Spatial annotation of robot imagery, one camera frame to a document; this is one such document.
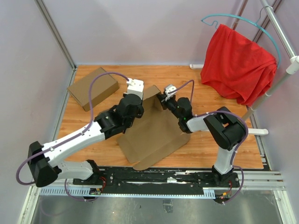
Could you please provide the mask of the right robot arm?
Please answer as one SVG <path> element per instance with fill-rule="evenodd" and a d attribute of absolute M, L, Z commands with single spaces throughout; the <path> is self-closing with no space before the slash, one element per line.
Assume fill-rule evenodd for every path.
<path fill-rule="evenodd" d="M 228 108 L 221 107 L 214 112 L 194 115 L 189 98 L 179 98 L 166 93 L 159 93 L 158 100 L 164 110 L 169 110 L 177 119 L 178 126 L 184 133 L 208 130 L 216 144 L 218 153 L 212 166 L 212 182 L 221 187 L 228 183 L 233 174 L 233 160 L 239 145 L 248 135 L 248 128 Z"/>

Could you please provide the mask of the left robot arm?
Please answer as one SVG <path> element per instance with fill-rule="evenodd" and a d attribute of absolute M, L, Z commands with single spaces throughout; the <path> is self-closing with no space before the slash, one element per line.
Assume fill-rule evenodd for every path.
<path fill-rule="evenodd" d="M 109 110 L 98 114 L 92 123 L 58 140 L 29 145 L 28 166 L 37 187 L 45 187 L 58 179 L 82 179 L 94 185 L 100 180 L 95 162 L 66 162 L 65 158 L 97 142 L 125 133 L 136 118 L 144 113 L 143 95 L 125 94 Z"/>

